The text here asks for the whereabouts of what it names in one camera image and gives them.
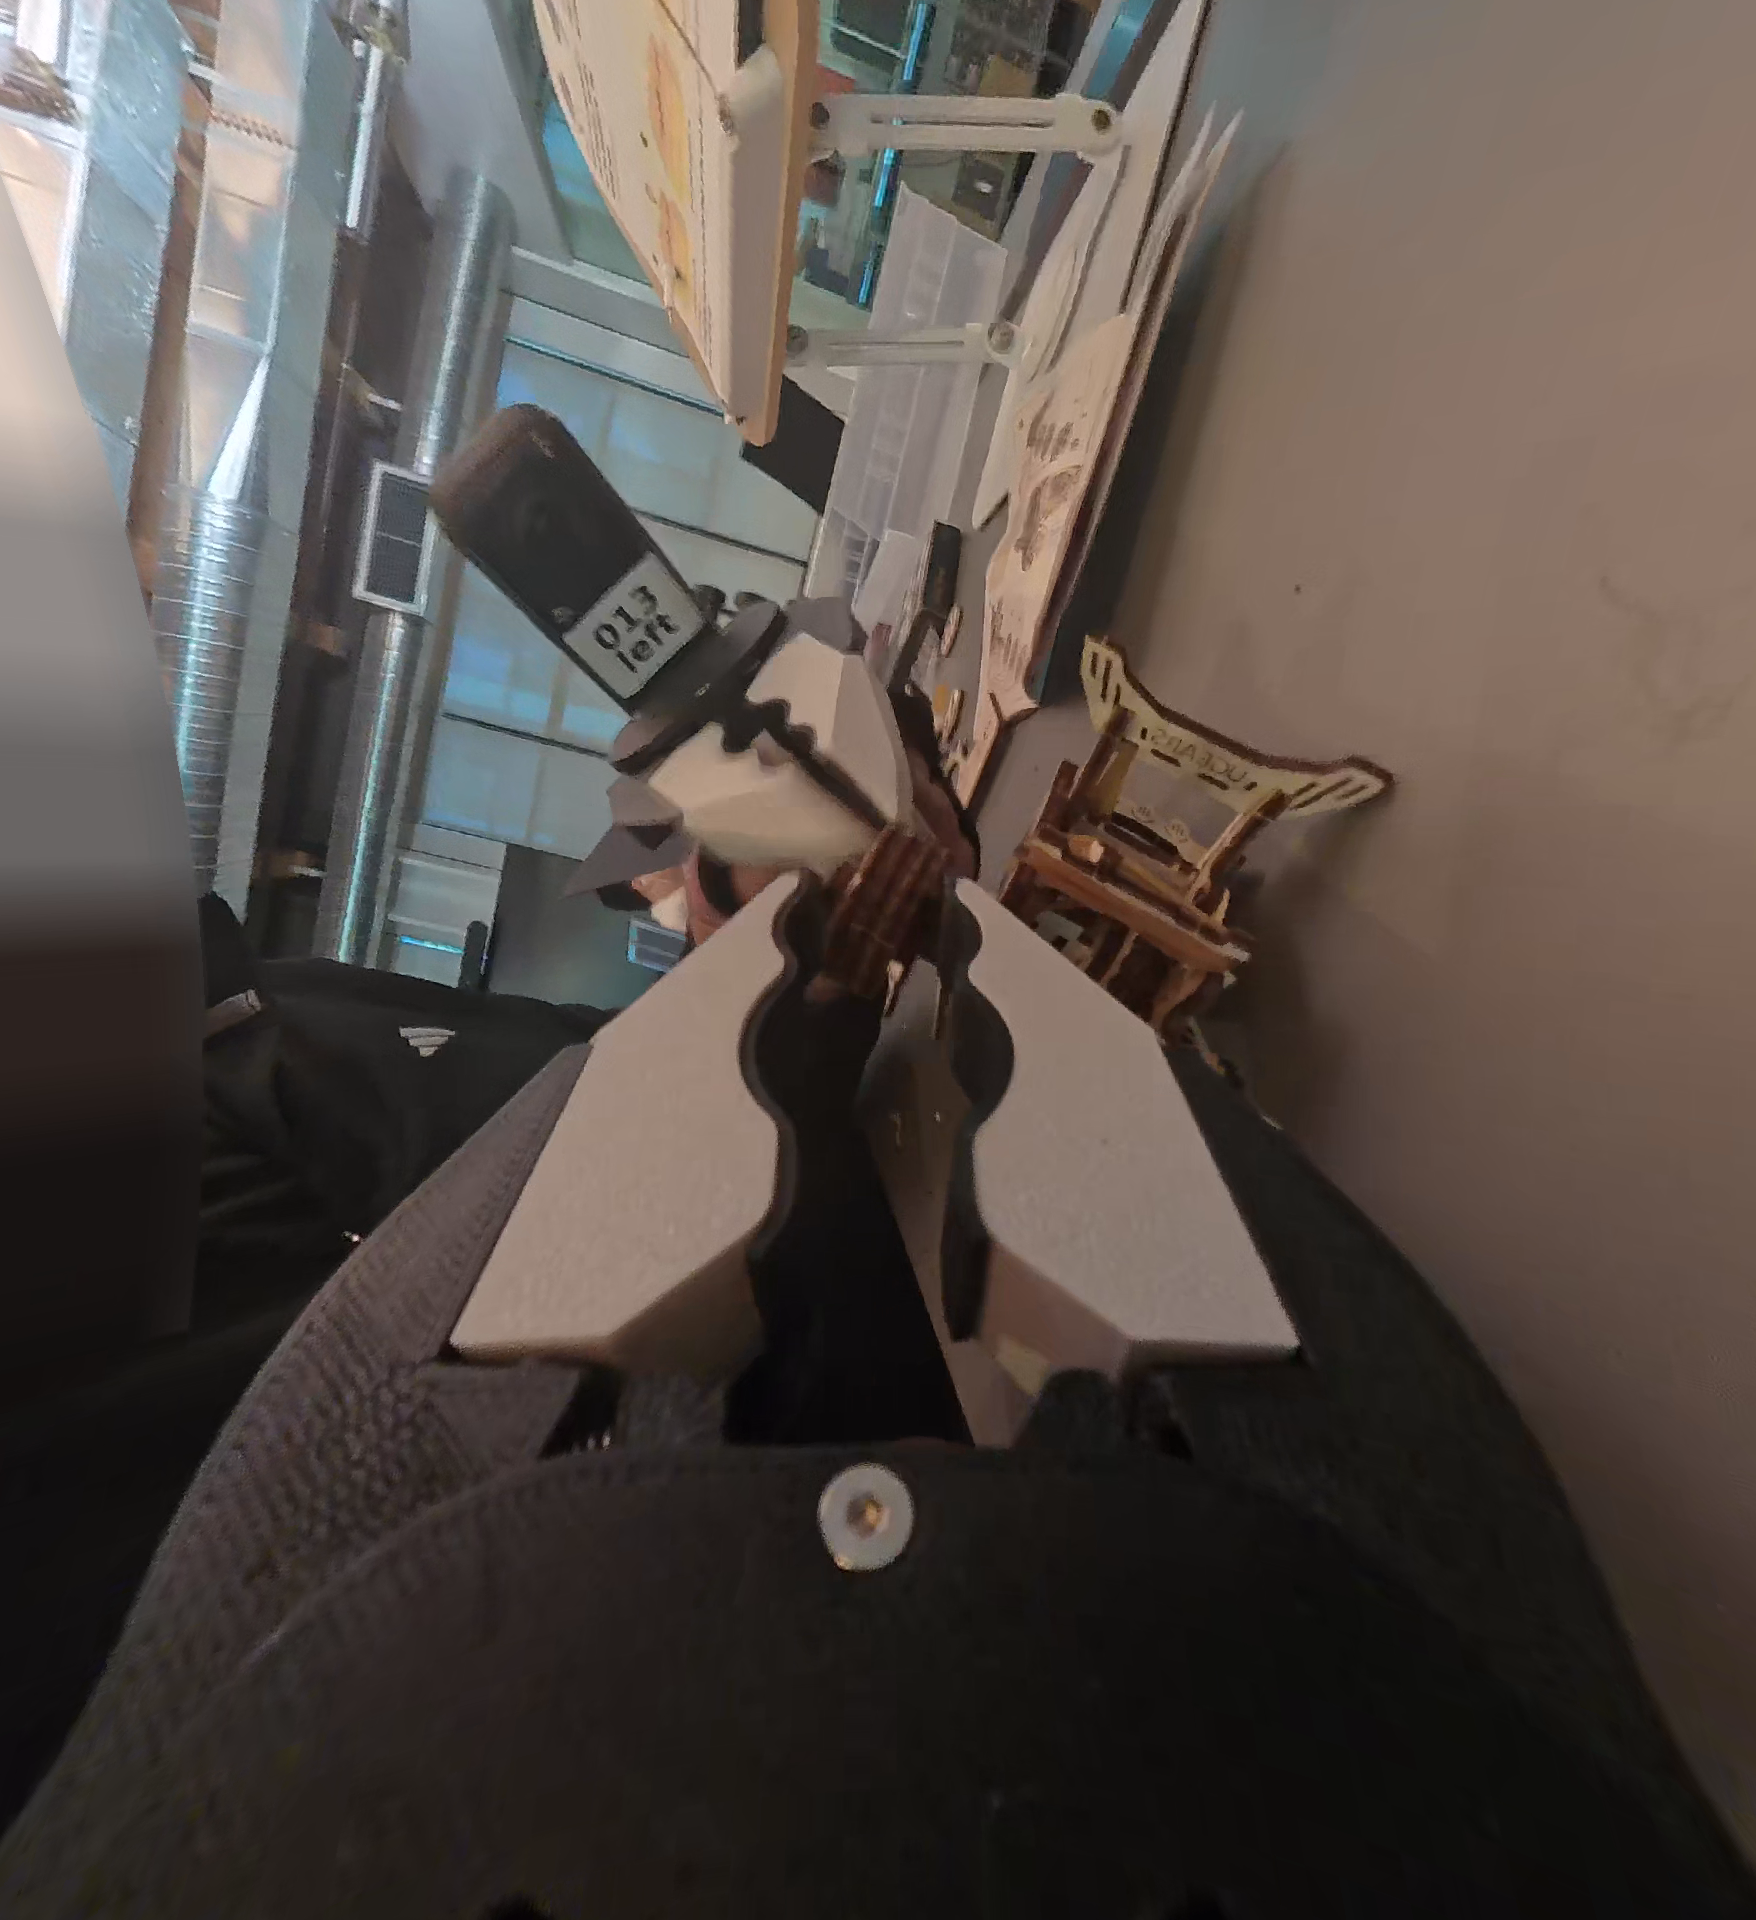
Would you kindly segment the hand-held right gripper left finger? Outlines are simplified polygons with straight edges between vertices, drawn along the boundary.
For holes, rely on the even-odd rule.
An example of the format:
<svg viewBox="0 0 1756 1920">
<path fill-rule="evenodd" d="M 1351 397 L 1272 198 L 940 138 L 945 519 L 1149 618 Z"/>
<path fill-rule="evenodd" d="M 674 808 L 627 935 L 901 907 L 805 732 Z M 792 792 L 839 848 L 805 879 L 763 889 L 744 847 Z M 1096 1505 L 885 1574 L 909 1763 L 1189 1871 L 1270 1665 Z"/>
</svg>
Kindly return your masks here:
<svg viewBox="0 0 1756 1920">
<path fill-rule="evenodd" d="M 796 978 L 782 875 L 589 1044 L 450 1347 L 469 1364 L 737 1374 L 761 1341 L 748 1251 L 778 1197 L 751 1023 Z"/>
</svg>

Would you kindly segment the white book stand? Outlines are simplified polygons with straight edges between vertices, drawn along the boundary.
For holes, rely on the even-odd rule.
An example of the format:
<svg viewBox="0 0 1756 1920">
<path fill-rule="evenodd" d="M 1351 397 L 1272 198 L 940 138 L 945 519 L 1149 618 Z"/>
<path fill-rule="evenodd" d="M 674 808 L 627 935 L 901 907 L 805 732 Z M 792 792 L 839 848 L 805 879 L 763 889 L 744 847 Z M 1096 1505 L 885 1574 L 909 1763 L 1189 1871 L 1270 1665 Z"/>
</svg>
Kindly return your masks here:
<svg viewBox="0 0 1756 1920">
<path fill-rule="evenodd" d="M 1088 215 L 1068 213 L 1059 233 L 1063 264 L 1045 262 L 1020 321 L 962 326 L 814 331 L 787 329 L 789 366 L 862 370 L 866 366 L 1006 366 L 1020 382 L 1038 380 L 1061 355 L 1074 317 L 1092 246 L 1125 182 L 1130 155 L 1161 161 L 1173 120 L 1115 108 L 1080 95 L 1049 101 L 927 98 L 916 95 L 834 95 L 810 111 L 806 159 L 866 158 L 883 150 L 1071 153 L 1091 163 Z"/>
</svg>

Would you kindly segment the wooden buggy model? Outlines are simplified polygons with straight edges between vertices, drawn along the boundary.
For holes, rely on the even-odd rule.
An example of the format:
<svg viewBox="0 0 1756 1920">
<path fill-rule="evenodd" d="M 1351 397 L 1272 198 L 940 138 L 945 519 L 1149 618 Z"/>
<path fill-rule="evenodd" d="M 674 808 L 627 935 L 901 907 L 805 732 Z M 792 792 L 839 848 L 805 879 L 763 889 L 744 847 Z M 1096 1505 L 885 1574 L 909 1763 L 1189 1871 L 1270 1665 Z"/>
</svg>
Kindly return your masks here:
<svg viewBox="0 0 1756 1920">
<path fill-rule="evenodd" d="M 1393 790 L 1365 755 L 1279 755 L 1164 704 L 1106 637 L 1080 649 L 1095 738 L 1061 762 L 1021 835 L 999 903 L 1168 1044 L 1247 970 L 1234 888 L 1283 823 L 1345 814 Z"/>
</svg>

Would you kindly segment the silver ventilation duct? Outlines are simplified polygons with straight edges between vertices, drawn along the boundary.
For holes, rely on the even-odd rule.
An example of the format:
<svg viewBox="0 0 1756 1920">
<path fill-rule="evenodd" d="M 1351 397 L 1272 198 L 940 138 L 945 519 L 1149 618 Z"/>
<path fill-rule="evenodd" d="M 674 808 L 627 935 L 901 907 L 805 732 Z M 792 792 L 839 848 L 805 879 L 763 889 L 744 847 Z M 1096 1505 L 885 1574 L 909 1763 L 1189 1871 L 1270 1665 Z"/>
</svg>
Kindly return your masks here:
<svg viewBox="0 0 1756 1920">
<path fill-rule="evenodd" d="M 467 167 L 438 204 L 417 336 L 388 463 L 434 482 L 495 407 L 508 317 L 514 218 L 503 190 Z M 369 966 L 379 960 L 402 840 L 417 813 L 423 755 L 442 696 L 450 634 L 446 576 L 455 568 L 435 524 L 427 610 L 369 608 L 353 684 L 315 951 Z"/>
<path fill-rule="evenodd" d="M 266 401 L 277 336 L 271 303 L 260 339 L 187 324 L 161 465 L 149 617 L 195 894 L 215 888 L 242 670 L 271 528 Z"/>
</svg>

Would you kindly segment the thick wooden wheel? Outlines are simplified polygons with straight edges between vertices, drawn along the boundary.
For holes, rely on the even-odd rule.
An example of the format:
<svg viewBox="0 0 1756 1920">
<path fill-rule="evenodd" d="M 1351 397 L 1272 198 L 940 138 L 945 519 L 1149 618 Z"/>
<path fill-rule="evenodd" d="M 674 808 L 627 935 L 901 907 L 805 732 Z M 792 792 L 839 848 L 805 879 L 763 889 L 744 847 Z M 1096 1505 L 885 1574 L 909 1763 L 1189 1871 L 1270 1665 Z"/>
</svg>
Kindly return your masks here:
<svg viewBox="0 0 1756 1920">
<path fill-rule="evenodd" d="M 938 930 L 951 875 L 947 848 L 885 828 L 826 886 L 820 975 L 858 1000 L 883 1000 L 890 971 L 912 970 Z"/>
</svg>

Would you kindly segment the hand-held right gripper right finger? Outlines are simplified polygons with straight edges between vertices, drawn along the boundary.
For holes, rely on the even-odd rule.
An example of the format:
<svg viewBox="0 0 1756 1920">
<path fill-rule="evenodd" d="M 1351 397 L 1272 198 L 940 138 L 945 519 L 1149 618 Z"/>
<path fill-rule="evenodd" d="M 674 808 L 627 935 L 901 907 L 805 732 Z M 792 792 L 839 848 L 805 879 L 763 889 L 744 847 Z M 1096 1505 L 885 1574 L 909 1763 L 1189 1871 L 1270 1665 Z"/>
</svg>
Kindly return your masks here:
<svg viewBox="0 0 1756 1920">
<path fill-rule="evenodd" d="M 1154 1030 L 974 882 L 949 899 L 951 1336 L 1009 1377 L 1294 1357 Z"/>
</svg>

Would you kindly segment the person's left hand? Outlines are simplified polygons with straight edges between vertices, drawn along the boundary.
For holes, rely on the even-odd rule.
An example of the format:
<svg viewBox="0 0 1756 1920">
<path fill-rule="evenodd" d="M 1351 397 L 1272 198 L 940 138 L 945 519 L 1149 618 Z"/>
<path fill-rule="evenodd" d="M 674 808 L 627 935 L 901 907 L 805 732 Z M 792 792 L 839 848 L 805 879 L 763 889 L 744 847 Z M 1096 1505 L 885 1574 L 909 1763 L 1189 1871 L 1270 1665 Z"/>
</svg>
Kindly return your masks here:
<svg viewBox="0 0 1756 1920">
<path fill-rule="evenodd" d="M 656 869 L 631 879 L 628 886 L 658 926 L 684 935 L 689 948 L 698 948 L 775 877 L 777 870 L 769 867 L 739 864 L 698 848 L 678 867 Z"/>
</svg>

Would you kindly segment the person's black clothing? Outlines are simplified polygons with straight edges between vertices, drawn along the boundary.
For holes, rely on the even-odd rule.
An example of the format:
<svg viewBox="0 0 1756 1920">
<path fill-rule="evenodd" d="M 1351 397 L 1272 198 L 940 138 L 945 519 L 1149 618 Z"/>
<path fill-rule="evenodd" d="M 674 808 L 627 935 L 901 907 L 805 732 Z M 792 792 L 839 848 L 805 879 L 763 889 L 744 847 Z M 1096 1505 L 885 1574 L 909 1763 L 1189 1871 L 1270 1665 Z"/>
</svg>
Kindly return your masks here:
<svg viewBox="0 0 1756 1920">
<path fill-rule="evenodd" d="M 199 899 L 208 1032 L 177 1332 L 0 1362 L 0 1837 L 57 1759 L 213 1438 L 320 1285 L 607 1014 L 260 958 Z"/>
</svg>

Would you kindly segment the clear plastic drawer cabinet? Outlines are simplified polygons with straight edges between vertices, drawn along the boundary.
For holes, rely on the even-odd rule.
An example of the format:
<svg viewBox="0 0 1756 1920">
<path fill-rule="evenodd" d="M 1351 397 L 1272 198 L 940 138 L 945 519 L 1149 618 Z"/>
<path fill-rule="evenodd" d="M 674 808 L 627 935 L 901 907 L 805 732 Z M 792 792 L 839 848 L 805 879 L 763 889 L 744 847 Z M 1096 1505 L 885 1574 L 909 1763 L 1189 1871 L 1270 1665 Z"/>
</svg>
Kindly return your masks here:
<svg viewBox="0 0 1756 1920">
<path fill-rule="evenodd" d="M 868 321 L 792 324 L 787 375 L 843 413 L 843 440 L 805 586 L 851 596 L 885 537 L 947 523 L 981 370 L 1008 336 L 1008 253 L 905 192 Z"/>
</svg>

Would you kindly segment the wall vent grille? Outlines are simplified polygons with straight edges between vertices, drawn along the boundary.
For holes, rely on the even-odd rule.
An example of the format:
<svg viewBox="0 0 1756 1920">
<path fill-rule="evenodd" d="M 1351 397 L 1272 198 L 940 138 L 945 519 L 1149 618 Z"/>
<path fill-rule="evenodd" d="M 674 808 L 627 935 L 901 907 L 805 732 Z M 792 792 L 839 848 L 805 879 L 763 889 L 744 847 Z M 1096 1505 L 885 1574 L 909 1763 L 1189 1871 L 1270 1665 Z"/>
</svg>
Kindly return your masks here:
<svg viewBox="0 0 1756 1920">
<path fill-rule="evenodd" d="M 388 462 L 367 467 L 353 596 L 400 614 L 427 610 L 435 560 L 430 478 Z"/>
</svg>

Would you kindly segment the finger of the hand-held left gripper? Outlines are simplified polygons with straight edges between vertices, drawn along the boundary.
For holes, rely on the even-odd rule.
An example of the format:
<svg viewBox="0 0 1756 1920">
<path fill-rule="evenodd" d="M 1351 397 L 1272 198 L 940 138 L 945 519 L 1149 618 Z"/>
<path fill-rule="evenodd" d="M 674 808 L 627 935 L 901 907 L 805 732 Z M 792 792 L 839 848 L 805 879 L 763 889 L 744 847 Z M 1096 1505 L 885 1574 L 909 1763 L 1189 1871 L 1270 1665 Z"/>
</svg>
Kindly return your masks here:
<svg viewBox="0 0 1756 1920">
<path fill-rule="evenodd" d="M 719 723 L 658 761 L 648 789 L 699 851 L 733 864 L 834 873 L 880 832 L 768 736 L 732 749 Z"/>
<path fill-rule="evenodd" d="M 864 627 L 843 598 L 794 598 L 782 614 L 780 639 L 751 675 L 750 705 L 771 712 L 771 739 L 846 811 L 912 828 L 912 762 Z"/>
</svg>

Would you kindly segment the instruction booklet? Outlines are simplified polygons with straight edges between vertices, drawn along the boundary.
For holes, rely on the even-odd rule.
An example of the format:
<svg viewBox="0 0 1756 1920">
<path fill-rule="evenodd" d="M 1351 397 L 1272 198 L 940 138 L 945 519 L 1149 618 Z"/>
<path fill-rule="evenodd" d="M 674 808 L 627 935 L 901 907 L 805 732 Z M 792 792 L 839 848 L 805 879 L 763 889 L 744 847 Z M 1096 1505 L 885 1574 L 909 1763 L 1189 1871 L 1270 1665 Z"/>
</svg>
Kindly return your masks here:
<svg viewBox="0 0 1756 1920">
<path fill-rule="evenodd" d="M 987 566 L 989 603 L 1008 627 L 1038 628 L 1065 598 L 1072 555 L 1111 489 L 1170 293 L 1243 120 L 1235 112 L 1217 122 L 1206 111 L 1141 238 L 1126 303 L 1027 380 L 1009 430 L 1006 533 Z"/>
</svg>

